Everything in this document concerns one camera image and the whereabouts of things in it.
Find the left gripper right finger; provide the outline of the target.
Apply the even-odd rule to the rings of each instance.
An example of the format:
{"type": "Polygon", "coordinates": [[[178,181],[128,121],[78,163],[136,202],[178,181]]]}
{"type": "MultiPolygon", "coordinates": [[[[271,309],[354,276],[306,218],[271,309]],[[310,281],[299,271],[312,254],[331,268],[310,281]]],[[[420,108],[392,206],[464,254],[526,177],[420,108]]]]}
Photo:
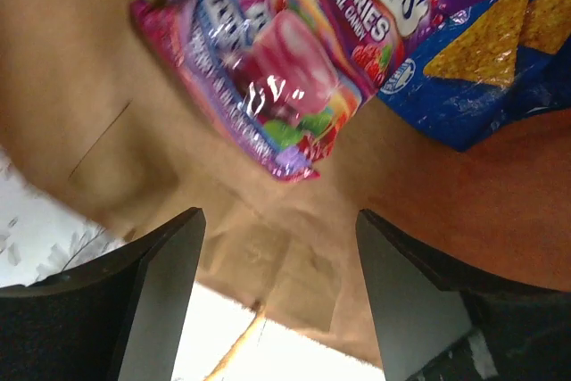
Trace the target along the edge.
{"type": "Polygon", "coordinates": [[[370,210],[360,263],[387,380],[568,380],[570,295],[477,269],[370,210]]]}

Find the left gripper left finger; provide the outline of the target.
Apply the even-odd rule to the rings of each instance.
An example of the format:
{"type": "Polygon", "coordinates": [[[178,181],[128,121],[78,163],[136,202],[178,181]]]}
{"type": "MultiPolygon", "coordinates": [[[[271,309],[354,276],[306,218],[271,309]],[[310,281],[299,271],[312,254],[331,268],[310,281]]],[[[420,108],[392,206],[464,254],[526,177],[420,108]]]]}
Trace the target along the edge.
{"type": "Polygon", "coordinates": [[[191,208],[32,286],[1,290],[3,380],[169,380],[205,234],[191,208]]]}

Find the red paper bag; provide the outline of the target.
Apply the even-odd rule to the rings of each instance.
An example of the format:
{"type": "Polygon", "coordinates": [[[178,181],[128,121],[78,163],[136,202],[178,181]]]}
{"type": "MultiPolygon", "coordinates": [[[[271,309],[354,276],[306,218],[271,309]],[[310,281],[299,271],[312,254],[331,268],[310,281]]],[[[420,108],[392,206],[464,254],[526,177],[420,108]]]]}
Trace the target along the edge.
{"type": "Polygon", "coordinates": [[[188,101],[130,2],[1,0],[1,144],[35,186],[129,237],[202,208],[203,282],[373,364],[362,209],[479,269],[569,290],[569,111],[456,153],[372,100],[319,178],[283,183],[188,101]]]}

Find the blue tortilla chips bag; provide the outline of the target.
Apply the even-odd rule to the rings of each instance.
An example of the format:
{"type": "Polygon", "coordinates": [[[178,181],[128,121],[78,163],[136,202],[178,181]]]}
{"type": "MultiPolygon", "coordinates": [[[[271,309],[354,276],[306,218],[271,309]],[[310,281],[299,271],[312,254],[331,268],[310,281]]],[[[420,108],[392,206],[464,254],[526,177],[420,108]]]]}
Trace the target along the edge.
{"type": "Polygon", "coordinates": [[[484,0],[451,16],[380,89],[416,130],[464,151],[570,105],[570,0],[484,0]]]}

